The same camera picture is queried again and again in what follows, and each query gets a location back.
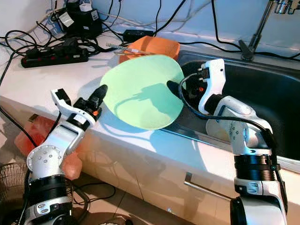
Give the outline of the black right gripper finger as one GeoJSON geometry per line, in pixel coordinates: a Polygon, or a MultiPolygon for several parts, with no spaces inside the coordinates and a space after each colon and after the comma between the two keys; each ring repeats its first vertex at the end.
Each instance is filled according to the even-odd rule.
{"type": "Polygon", "coordinates": [[[189,100],[189,96],[188,96],[188,92],[186,90],[186,88],[184,88],[182,85],[180,85],[178,82],[174,82],[174,81],[167,81],[167,87],[169,88],[169,90],[171,91],[171,93],[178,97],[178,99],[182,99],[182,100],[189,100]]]}

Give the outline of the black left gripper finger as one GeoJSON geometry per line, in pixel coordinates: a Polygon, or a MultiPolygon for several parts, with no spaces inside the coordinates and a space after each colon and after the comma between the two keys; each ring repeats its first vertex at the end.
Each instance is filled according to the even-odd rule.
{"type": "Polygon", "coordinates": [[[108,91],[107,84],[102,84],[90,95],[90,106],[100,106],[108,91]]]}

